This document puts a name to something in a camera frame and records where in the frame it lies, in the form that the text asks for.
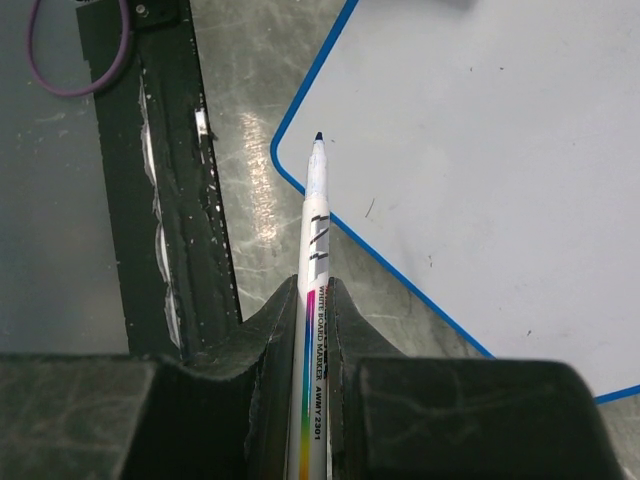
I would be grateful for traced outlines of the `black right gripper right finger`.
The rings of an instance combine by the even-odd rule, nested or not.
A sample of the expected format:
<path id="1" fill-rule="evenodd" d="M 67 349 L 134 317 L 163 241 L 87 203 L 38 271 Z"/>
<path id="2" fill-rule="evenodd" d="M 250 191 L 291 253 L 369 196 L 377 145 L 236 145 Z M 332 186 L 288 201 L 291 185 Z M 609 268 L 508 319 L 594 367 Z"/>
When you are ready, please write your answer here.
<path id="1" fill-rule="evenodd" d="M 409 357 L 328 293 L 337 479 L 620 479 L 604 422 L 570 366 Z"/>

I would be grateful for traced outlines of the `blue framed whiteboard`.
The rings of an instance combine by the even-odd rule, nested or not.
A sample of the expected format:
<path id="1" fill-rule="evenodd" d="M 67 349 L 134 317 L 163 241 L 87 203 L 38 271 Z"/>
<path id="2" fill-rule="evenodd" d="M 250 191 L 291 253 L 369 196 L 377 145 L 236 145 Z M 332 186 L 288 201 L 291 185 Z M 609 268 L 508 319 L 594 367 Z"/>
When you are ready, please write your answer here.
<path id="1" fill-rule="evenodd" d="M 348 1 L 278 127 L 333 221 L 478 351 L 639 391 L 639 5 Z"/>

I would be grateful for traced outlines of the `white whiteboard marker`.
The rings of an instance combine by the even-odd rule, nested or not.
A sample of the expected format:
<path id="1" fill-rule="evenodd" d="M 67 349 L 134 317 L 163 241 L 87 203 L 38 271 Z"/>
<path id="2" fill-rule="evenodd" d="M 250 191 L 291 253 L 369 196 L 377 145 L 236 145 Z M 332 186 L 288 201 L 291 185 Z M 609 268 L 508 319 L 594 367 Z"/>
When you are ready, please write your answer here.
<path id="1" fill-rule="evenodd" d="M 317 133 L 307 165 L 297 274 L 297 305 L 286 477 L 327 477 L 328 160 Z"/>

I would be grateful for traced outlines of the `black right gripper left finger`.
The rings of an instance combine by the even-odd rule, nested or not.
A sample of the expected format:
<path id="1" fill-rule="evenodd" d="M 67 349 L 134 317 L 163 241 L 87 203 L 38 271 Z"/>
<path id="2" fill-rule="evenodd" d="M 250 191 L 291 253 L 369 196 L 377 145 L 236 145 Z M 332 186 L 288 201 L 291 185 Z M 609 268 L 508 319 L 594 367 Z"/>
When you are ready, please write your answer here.
<path id="1" fill-rule="evenodd" d="M 297 287 L 219 343 L 168 357 L 5 354 L 5 479 L 280 479 Z"/>

